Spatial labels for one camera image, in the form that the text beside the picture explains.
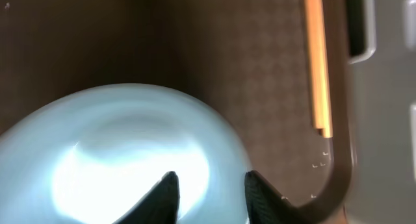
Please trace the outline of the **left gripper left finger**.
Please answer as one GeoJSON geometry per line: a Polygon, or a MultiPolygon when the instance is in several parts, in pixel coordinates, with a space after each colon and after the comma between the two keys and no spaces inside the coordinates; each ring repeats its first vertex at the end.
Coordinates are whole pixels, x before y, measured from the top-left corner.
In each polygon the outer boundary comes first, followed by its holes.
{"type": "Polygon", "coordinates": [[[169,171],[117,224],[176,224],[179,210],[179,178],[169,171]]]}

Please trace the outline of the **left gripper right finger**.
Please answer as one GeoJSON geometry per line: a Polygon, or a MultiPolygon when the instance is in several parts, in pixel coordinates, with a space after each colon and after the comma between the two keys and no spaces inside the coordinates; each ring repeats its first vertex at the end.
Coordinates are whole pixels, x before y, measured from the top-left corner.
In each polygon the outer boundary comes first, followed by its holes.
{"type": "Polygon", "coordinates": [[[250,224],[311,223],[257,171],[245,174],[244,193],[250,224]]]}

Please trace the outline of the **blue bowl with rice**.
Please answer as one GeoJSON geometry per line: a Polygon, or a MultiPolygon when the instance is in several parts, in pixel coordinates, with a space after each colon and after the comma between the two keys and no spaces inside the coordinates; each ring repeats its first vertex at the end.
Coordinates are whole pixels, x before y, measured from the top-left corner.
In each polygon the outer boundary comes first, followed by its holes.
{"type": "Polygon", "coordinates": [[[122,223],[176,174],[176,223],[247,223],[240,138],[210,106],[149,84],[58,99],[1,135],[2,223],[122,223]]]}

